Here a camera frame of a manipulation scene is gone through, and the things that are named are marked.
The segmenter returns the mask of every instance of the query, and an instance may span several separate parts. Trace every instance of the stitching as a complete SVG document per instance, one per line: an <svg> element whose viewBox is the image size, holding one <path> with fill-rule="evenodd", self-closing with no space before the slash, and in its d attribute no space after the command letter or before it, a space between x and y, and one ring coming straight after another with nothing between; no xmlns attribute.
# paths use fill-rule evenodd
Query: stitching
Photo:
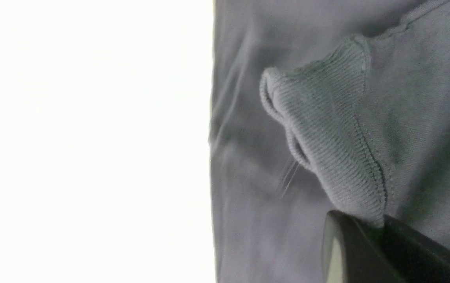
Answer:
<svg viewBox="0 0 450 283"><path fill-rule="evenodd" d="M365 48L365 46L363 46L358 41L355 41L355 42L357 44L359 44L361 47L360 52L361 52L361 56L363 57L362 64L363 64L363 66L365 66L365 68L362 70L362 72L364 74L363 75L362 93L365 94L368 92L367 78L368 78L368 72L369 72L369 62L367 59L369 59L370 54L368 53L368 50L367 50L367 48ZM377 187L377 192L380 195L380 197L379 197L380 206L381 206L381 209L383 209L383 213L384 213L386 206L387 206L388 197L387 197L387 190L385 187L385 176L383 173L383 168L379 164L379 162L375 159L375 157L372 153L372 149L370 148L370 146L367 142L367 139L366 139L365 135L363 134L363 131L365 131L365 133L368 136L370 136L370 134L367 132L367 130L364 127L362 127L360 122L358 121L358 117L361 118L361 116L356 111L353 111L353 113L354 113L353 119L354 119L355 131L358 134L358 139L360 140L360 143L361 143L361 150L365 153L365 158L367 159L368 166L370 166L372 176L374 178L375 185Z"/></svg>

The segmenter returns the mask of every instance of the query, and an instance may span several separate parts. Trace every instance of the white background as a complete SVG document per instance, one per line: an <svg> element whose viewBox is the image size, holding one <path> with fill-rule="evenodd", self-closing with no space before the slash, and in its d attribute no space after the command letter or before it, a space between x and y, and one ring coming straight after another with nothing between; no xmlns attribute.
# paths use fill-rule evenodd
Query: white background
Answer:
<svg viewBox="0 0 450 283"><path fill-rule="evenodd" d="M0 282L213 282L211 0L0 0Z"/></svg>

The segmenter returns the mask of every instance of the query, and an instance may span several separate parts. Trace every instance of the gray sweatshirt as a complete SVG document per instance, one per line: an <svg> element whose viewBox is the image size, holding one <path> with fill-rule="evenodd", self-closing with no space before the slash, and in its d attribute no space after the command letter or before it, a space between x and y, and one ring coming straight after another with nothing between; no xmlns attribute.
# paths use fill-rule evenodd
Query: gray sweatshirt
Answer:
<svg viewBox="0 0 450 283"><path fill-rule="evenodd" d="M268 68L260 95L338 209L376 227L392 215L450 249L450 1L294 72Z"/></svg>

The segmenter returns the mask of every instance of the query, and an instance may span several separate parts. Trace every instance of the ribbed cuff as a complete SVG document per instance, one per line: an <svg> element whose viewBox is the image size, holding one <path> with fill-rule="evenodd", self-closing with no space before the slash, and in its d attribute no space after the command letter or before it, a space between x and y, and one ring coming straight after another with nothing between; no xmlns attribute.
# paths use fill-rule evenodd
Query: ribbed cuff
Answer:
<svg viewBox="0 0 450 283"><path fill-rule="evenodd" d="M386 191L354 108L367 85L366 39L352 36L332 54L289 74L265 70L261 101L286 129L295 159L315 172L333 204L375 227Z"/></svg>

